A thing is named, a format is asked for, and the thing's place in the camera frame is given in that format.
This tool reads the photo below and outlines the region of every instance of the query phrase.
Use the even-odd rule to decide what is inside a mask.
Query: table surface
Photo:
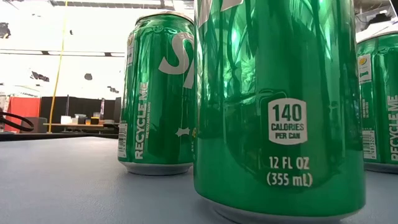
[[[94,137],[0,142],[0,223],[232,224],[196,194],[192,171],[129,174],[117,160],[117,143]],[[396,224],[398,176],[366,177],[365,208],[339,223]]]

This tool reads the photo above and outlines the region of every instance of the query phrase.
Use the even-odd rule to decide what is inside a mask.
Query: can bottom
[[[192,163],[188,164],[139,164],[135,162],[120,162],[126,166],[127,171],[138,175],[177,175],[189,170]]]
[[[384,172],[389,174],[398,174],[398,165],[380,164],[374,162],[365,162],[365,169],[374,172]]]
[[[210,199],[204,197],[205,200],[209,201],[212,205],[214,211],[235,223],[244,223],[244,224],[260,224],[260,223],[335,223],[346,217],[350,217],[360,211],[358,209],[355,212],[335,215],[331,217],[293,217],[286,215],[267,215],[263,213],[249,212],[237,208],[232,208],[226,205],[222,205],[220,203],[214,202]]]

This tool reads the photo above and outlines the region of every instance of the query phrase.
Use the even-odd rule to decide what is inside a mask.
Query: sprite can
[[[398,172],[398,32],[358,44],[366,168]]]
[[[129,172],[173,175],[193,161],[193,21],[176,12],[137,20],[127,41],[118,159]]]
[[[238,223],[358,212],[353,3],[198,0],[195,10],[195,190]]]

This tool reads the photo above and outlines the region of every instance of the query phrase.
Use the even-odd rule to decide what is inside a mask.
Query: wall
[[[117,52],[114,55],[123,56],[127,37],[133,30],[137,18],[160,11],[53,7],[47,1],[14,1],[13,4],[19,10],[0,1],[0,22],[8,22],[11,30],[10,38],[0,39],[0,50],[8,49],[7,52],[13,53],[25,50],[28,54],[39,55],[0,54],[0,83],[27,86],[39,84],[42,96],[53,94],[59,56],[41,55],[41,52],[30,51],[60,50],[64,17],[67,18],[66,54],[71,51],[82,55],[97,54],[88,52]],[[31,79],[31,71],[45,75],[50,81]],[[92,81],[84,79],[86,73],[92,74]],[[123,80],[123,57],[66,56],[62,59],[57,96],[103,97],[114,100],[115,97],[121,96]],[[119,94],[111,93],[107,86],[116,88]]]

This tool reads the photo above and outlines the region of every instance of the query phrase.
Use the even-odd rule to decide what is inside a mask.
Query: can rim
[[[382,37],[382,36],[384,36],[384,35],[389,35],[389,34],[398,34],[398,30],[392,30],[392,31],[389,31],[389,32],[384,32],[384,33],[380,33],[380,34],[378,34],[378,35],[373,35],[373,36],[371,36],[371,37],[367,37],[367,38],[365,38],[365,39],[363,39],[363,40],[357,42],[357,44],[360,44],[360,43],[365,42],[365,41],[367,41],[367,40],[371,40],[371,39],[373,39],[373,38],[378,38],[378,37]]]
[[[175,12],[175,11],[162,11],[162,12],[156,12],[153,14],[149,14],[149,15],[145,15],[145,16],[141,16],[140,18],[137,19],[136,24],[141,20],[141,19],[145,19],[147,17],[150,16],[157,16],[157,15],[175,15],[175,16],[179,16],[181,18],[184,18],[186,20],[188,20],[190,23],[193,24],[193,20],[191,18],[189,18],[188,16],[186,16],[185,14],[181,13],[181,12]]]

